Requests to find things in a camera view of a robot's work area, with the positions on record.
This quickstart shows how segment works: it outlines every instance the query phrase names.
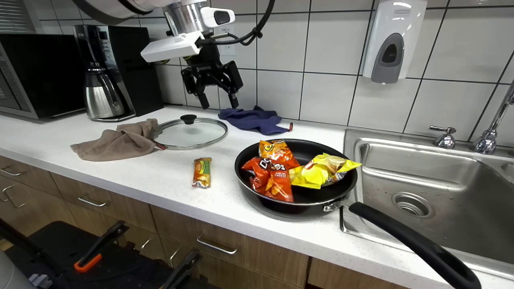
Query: white countertop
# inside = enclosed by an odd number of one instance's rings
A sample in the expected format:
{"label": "white countertop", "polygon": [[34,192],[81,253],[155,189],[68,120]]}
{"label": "white countertop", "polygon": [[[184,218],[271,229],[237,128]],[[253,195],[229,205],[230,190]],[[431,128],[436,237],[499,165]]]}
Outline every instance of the white countertop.
{"label": "white countertop", "polygon": [[[211,110],[164,107],[123,123],[150,116],[163,123],[190,112],[217,118]],[[227,137],[209,147],[158,150],[113,161],[87,161],[70,147],[97,139],[103,129],[116,124],[92,121],[86,113],[46,123],[0,115],[0,155],[407,287],[449,287],[418,254],[343,232],[338,211],[287,221],[254,208],[242,192],[234,161],[246,145],[267,137],[261,132],[243,131],[229,123]],[[344,147],[344,129],[330,124],[296,121],[295,129],[280,137],[314,139],[338,150]],[[192,187],[193,158],[205,155],[213,157],[213,185]],[[513,279],[481,271],[478,275],[483,287],[514,287]]]}

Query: white tile wall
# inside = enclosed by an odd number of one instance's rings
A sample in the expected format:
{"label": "white tile wall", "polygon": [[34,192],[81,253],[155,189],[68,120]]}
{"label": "white tile wall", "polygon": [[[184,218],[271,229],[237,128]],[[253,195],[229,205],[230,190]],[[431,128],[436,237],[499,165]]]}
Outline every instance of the white tile wall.
{"label": "white tile wall", "polygon": [[299,118],[303,73],[259,70],[258,105],[279,115]]}
{"label": "white tile wall", "polygon": [[306,73],[303,120],[348,124],[357,76]]}
{"label": "white tile wall", "polygon": [[[489,124],[492,123],[494,116],[497,115],[497,110],[500,107],[500,104],[505,99],[507,91],[510,89],[510,84],[500,84],[499,89],[495,91],[494,99],[491,100],[491,104],[486,108],[486,113],[478,126],[478,129],[473,134],[473,139],[478,139],[483,131],[486,128],[489,128]],[[510,107],[499,126],[499,144],[505,144],[505,145],[514,145],[514,108]]]}
{"label": "white tile wall", "polygon": [[307,39],[307,12],[275,14],[258,39],[258,67],[303,70]]}
{"label": "white tile wall", "polygon": [[[36,6],[34,14],[42,18],[46,33],[71,33],[79,22],[99,23],[84,12],[78,14],[78,7],[68,0],[30,1]],[[237,10],[237,22],[227,28],[238,35],[253,28],[267,2],[269,0],[213,0],[213,6]],[[357,73],[372,2],[373,0],[277,0],[275,14],[259,43],[221,47],[224,62],[235,59],[243,67],[240,71],[245,86],[238,92],[242,107],[261,104],[291,118],[338,124],[351,120],[349,124],[354,126],[418,134],[431,134],[426,128],[433,123],[455,124],[462,139],[468,139],[479,123],[474,131],[478,134],[494,116],[505,84],[514,78],[514,60],[508,65],[514,49],[514,1],[452,0],[446,10],[449,0],[430,0],[431,9],[409,71],[412,78],[388,86]],[[126,23],[148,26],[153,38],[163,36],[168,28],[161,9]],[[503,86],[487,105],[507,65]],[[185,92],[181,68],[179,59],[158,67],[166,100],[200,105],[195,96]],[[224,89],[209,86],[206,91],[213,107],[230,105]],[[500,142],[511,145],[513,110],[508,110],[500,128]]]}
{"label": "white tile wall", "polygon": [[425,79],[407,132],[438,134],[431,124],[455,126],[468,139],[495,84]]}
{"label": "white tile wall", "polygon": [[351,115],[352,126],[402,131],[413,104],[420,79],[401,79],[394,84],[360,78]]}
{"label": "white tile wall", "polygon": [[514,46],[514,7],[450,9],[426,76],[497,81]]}
{"label": "white tile wall", "polygon": [[370,12],[312,14],[306,70],[357,73]]}

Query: wooden cabinet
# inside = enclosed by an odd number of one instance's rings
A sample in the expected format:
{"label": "wooden cabinet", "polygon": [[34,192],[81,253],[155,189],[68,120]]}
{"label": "wooden cabinet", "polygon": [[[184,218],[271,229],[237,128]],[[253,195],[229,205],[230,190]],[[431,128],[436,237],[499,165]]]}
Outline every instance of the wooden cabinet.
{"label": "wooden cabinet", "polygon": [[79,227],[102,235],[118,219],[124,219],[129,230],[120,238],[121,245],[136,245],[150,258],[164,258],[148,203],[60,174],[54,174],[54,179]]}
{"label": "wooden cabinet", "polygon": [[317,258],[311,261],[309,283],[324,289],[401,289],[401,285]]}
{"label": "wooden cabinet", "polygon": [[198,274],[219,287],[304,287],[309,256],[153,206],[164,250],[198,248]]}
{"label": "wooden cabinet", "polygon": [[39,190],[58,195],[58,189],[47,169],[41,169],[7,157],[0,157],[0,174],[18,182],[25,182]]}
{"label": "wooden cabinet", "polygon": [[57,219],[75,222],[65,202],[57,195],[4,176],[0,176],[0,218],[26,235]]}

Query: stainless steel sink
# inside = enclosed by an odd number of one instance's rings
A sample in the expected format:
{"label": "stainless steel sink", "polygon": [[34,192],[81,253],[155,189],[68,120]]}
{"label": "stainless steel sink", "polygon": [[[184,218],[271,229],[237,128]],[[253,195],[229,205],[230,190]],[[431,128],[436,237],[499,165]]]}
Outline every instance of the stainless steel sink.
{"label": "stainless steel sink", "polygon": [[[364,163],[351,202],[383,210],[476,267],[514,275],[513,157],[354,129],[346,153]],[[351,211],[346,224],[349,232],[399,245]]]}

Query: soap dispenser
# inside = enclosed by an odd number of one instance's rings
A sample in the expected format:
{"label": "soap dispenser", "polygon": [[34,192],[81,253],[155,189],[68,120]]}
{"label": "soap dispenser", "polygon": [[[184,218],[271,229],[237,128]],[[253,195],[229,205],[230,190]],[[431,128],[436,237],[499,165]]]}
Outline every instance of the soap dispenser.
{"label": "soap dispenser", "polygon": [[412,63],[428,0],[380,0],[364,75],[380,83],[405,78]]}

